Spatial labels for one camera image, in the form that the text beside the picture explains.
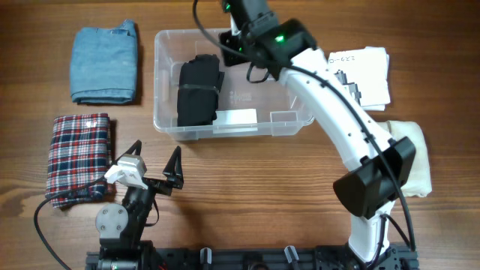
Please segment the white printed t-shirt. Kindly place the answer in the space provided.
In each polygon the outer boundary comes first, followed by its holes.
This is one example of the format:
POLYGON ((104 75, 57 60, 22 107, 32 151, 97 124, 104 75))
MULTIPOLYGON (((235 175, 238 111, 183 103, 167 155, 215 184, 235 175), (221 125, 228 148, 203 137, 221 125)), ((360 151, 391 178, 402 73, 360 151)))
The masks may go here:
POLYGON ((364 110, 384 111, 391 103, 389 54, 384 47, 366 46, 364 49, 331 52, 328 65, 364 110))

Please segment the clear plastic storage bin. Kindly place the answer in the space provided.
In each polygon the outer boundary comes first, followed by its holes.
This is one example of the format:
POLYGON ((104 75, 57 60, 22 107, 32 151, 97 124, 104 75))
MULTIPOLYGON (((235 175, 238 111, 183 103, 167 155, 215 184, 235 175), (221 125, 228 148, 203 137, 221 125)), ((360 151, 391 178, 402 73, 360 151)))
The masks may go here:
POLYGON ((291 91, 253 69, 247 81, 247 63, 226 67, 219 94, 217 119, 211 125, 180 127, 177 97, 184 63, 198 55, 221 55, 220 48, 197 29, 159 31, 154 39, 154 128, 174 140, 216 137, 292 136, 314 122, 312 112, 291 91))

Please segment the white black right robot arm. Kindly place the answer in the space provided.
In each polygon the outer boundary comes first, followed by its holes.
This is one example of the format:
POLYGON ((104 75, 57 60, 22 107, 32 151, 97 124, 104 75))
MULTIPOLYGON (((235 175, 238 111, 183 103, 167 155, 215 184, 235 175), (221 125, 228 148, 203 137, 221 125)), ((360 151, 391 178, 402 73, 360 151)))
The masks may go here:
POLYGON ((407 137, 394 139, 354 101, 299 20, 279 22, 266 1, 221 4, 239 42, 237 48, 225 50, 266 69, 294 92, 337 149, 348 173, 333 188, 352 215, 348 248, 358 263, 372 269, 389 248, 386 219, 396 200, 406 216, 406 243, 414 251, 412 220, 401 191, 416 156, 413 142, 407 137))

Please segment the black cloth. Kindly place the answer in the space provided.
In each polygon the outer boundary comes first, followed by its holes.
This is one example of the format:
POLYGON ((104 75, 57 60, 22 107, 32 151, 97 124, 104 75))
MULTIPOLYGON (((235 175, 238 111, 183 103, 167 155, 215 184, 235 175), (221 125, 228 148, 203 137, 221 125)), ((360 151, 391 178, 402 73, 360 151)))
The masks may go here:
POLYGON ((181 66, 177 97, 179 127, 212 125, 224 81, 216 55, 197 55, 181 66))

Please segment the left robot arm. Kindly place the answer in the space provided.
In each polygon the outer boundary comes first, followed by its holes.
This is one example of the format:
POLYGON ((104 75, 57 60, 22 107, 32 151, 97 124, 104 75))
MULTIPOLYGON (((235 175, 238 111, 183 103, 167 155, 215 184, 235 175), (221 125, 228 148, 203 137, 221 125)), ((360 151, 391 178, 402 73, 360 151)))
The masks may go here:
POLYGON ((153 227, 148 217, 158 210, 155 197, 169 196, 184 185, 182 149, 172 152, 163 169, 164 179, 146 177, 146 165, 141 157, 142 142, 136 141, 121 157, 113 162, 104 178, 109 184, 127 187, 120 204, 105 205, 96 216, 100 251, 88 253, 87 269, 166 269, 167 264, 156 251, 152 241, 143 241, 146 227, 153 227))

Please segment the folded blue denim cloth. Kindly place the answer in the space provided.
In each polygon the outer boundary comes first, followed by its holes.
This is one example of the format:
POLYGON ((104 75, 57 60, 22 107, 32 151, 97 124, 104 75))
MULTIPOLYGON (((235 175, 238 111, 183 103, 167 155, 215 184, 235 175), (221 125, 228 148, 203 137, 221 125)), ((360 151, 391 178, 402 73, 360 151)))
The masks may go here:
POLYGON ((136 24, 85 27, 76 33, 70 60, 70 97, 78 104, 128 104, 137 94, 136 24))

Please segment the cream cloth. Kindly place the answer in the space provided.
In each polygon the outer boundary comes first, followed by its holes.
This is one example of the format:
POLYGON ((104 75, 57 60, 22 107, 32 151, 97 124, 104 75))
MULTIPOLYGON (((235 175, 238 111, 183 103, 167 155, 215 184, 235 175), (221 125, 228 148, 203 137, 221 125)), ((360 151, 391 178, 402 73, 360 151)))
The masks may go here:
POLYGON ((415 157, 406 183, 401 187, 405 197, 426 197, 432 191, 428 147, 421 127, 414 121, 385 121, 378 125, 396 140, 408 137, 415 146, 415 157))

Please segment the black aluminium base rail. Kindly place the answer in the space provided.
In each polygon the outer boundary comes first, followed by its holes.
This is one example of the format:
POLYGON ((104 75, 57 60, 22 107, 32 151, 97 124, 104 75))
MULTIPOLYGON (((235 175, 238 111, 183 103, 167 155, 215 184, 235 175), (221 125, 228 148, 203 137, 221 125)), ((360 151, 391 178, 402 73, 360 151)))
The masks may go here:
POLYGON ((345 246, 318 246, 295 249, 293 246, 257 250, 158 249, 151 260, 100 259, 88 253, 86 269, 367 269, 345 246))

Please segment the folded red plaid cloth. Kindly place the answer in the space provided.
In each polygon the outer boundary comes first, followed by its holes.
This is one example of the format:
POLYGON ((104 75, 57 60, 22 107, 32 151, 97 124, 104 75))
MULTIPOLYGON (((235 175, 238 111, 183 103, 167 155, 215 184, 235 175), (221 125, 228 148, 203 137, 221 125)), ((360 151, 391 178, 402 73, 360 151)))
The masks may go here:
POLYGON ((106 113, 63 115, 54 119, 45 197, 67 208, 102 200, 111 191, 102 181, 110 168, 110 117, 106 113))

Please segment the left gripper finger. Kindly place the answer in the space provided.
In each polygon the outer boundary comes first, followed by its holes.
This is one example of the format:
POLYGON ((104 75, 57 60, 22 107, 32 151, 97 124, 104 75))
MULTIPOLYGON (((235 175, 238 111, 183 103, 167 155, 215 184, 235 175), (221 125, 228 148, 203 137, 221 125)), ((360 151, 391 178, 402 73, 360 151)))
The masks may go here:
POLYGON ((121 161, 138 161, 142 150, 142 141, 137 140, 121 157, 121 161))
POLYGON ((182 149, 179 145, 176 146, 165 168, 163 169, 163 175, 170 180, 183 179, 182 149))

